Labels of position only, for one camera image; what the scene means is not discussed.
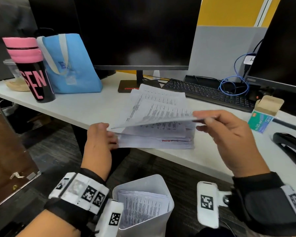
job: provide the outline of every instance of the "wrist-mounted device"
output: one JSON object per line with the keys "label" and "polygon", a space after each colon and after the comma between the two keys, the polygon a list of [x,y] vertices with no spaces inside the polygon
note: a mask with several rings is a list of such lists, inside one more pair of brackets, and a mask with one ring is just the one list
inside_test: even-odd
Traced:
{"label": "wrist-mounted device", "polygon": [[228,206],[254,232],[296,236],[296,193],[275,172],[233,181],[231,192],[219,191],[214,183],[198,183],[197,217],[201,224],[218,228],[218,206]]}
{"label": "wrist-mounted device", "polygon": [[107,199],[109,189],[98,175],[87,169],[67,173],[49,195],[44,208],[80,231],[96,219],[96,237],[115,237],[123,203]]}

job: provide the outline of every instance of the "desk leg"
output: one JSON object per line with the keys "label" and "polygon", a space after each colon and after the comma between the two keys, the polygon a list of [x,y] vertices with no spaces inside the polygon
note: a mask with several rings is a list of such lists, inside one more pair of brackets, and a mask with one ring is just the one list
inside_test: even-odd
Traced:
{"label": "desk leg", "polygon": [[[83,156],[85,144],[87,141],[87,130],[81,127],[71,125],[74,135],[76,137],[81,155]],[[128,156],[130,153],[130,148],[118,148],[116,150],[111,151],[112,154],[112,168],[110,171],[109,176],[116,170],[122,160]]]}

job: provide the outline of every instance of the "pink and black tumbler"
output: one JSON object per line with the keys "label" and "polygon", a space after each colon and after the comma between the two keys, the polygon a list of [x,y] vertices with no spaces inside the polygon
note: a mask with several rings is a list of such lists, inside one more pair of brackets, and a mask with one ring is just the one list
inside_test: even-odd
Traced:
{"label": "pink and black tumbler", "polygon": [[36,101],[46,103],[55,100],[55,94],[43,63],[43,55],[36,39],[32,37],[2,39]]}

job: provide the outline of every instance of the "bag handle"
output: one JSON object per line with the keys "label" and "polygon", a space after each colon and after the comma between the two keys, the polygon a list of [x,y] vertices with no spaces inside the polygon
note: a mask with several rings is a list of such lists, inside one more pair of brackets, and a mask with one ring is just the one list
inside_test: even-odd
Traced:
{"label": "bag handle", "polygon": [[66,69],[63,72],[58,71],[58,68],[57,68],[53,58],[51,57],[51,55],[49,54],[47,48],[45,47],[45,45],[43,43],[43,37],[37,38],[37,44],[38,44],[39,48],[41,49],[42,54],[43,54],[46,62],[48,63],[49,67],[51,68],[51,70],[58,75],[66,75],[68,61],[69,61],[66,34],[59,34],[58,38],[59,38],[60,49],[62,51],[62,57],[65,61],[65,66],[66,66]]}

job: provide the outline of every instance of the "blue tote bag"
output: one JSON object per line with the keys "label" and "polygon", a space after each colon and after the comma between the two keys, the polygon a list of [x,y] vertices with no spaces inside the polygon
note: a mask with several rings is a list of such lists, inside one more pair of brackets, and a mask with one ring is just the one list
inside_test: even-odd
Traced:
{"label": "blue tote bag", "polygon": [[54,92],[100,92],[102,83],[79,34],[38,37]]}

